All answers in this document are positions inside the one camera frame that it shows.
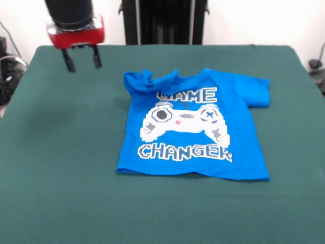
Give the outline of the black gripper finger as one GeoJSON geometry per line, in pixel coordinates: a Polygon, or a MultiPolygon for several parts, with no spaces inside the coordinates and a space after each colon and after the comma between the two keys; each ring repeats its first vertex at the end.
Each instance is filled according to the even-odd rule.
{"type": "Polygon", "coordinates": [[[63,58],[65,61],[65,64],[67,66],[67,69],[70,73],[75,73],[75,66],[74,66],[74,62],[71,59],[71,57],[69,56],[69,53],[66,49],[62,49],[62,54],[63,54],[63,58]]]}
{"type": "Polygon", "coordinates": [[[102,62],[101,62],[101,58],[100,58],[98,46],[97,45],[92,45],[91,47],[93,49],[93,62],[94,62],[94,66],[97,69],[99,69],[99,68],[102,67],[102,62]]]}

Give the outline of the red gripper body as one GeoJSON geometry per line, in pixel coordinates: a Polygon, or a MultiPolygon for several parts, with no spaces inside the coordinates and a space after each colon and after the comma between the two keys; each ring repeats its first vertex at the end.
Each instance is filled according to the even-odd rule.
{"type": "Polygon", "coordinates": [[[102,15],[95,14],[92,22],[84,29],[63,31],[52,23],[48,23],[47,34],[57,49],[69,49],[80,45],[96,45],[105,39],[104,20],[102,15]]]}

